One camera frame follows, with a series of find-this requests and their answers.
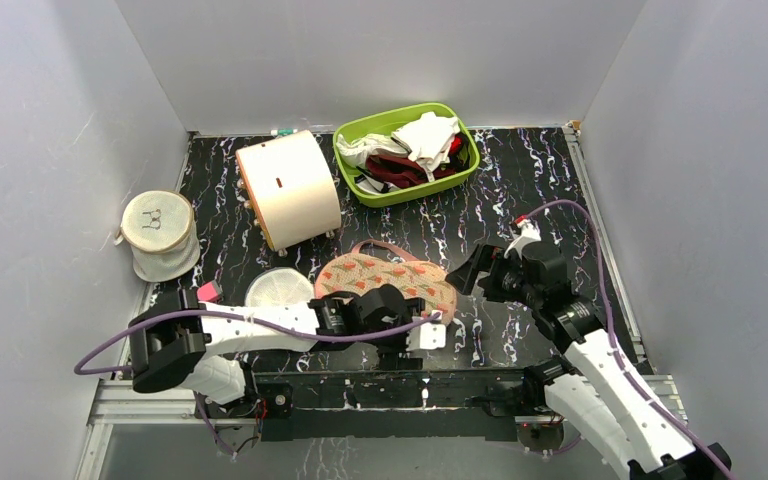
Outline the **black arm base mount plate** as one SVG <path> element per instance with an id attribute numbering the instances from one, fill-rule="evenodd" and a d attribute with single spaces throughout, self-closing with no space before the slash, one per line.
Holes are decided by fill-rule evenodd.
<path id="1" fill-rule="evenodd" d="M 567 438 L 517 368 L 257 373 L 228 406 L 205 404 L 221 427 L 253 423 L 266 442 L 326 437 L 482 438 L 533 450 Z"/>

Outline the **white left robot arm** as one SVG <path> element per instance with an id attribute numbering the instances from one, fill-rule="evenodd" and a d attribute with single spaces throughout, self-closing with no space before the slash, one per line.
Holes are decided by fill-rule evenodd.
<path id="1" fill-rule="evenodd" d="M 338 291 L 277 306 L 224 306 L 195 291 L 166 295 L 129 323 L 133 389 L 189 389 L 235 416 L 254 411 L 259 391 L 249 368 L 231 355 L 250 351 L 344 350 L 355 343 L 382 355 L 445 345 L 441 314 L 421 298 L 385 284 L 364 294 Z"/>

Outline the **floral mesh laundry bag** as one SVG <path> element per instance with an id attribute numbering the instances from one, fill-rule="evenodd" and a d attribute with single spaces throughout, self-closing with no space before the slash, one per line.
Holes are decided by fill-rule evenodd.
<path id="1" fill-rule="evenodd" d="M 314 295 L 321 298 L 339 291 L 362 295 L 390 284 L 407 299 L 423 299 L 423 313 L 438 311 L 441 322 L 449 325 L 457 310 L 457 293 L 446 282 L 446 275 L 433 262 L 421 260 L 396 245 L 368 239 L 322 268 L 314 282 Z"/>

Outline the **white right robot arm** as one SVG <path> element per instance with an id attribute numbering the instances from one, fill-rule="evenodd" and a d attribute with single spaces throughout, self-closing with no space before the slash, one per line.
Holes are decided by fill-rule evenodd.
<path id="1" fill-rule="evenodd" d="M 731 460 L 717 443 L 694 439 L 666 409 L 600 319 L 572 287 L 567 262 L 551 243 L 508 248 L 480 244 L 447 282 L 461 294 L 526 306 L 557 356 L 524 373 L 523 399 L 537 414 L 569 421 L 623 479 L 729 479 Z"/>

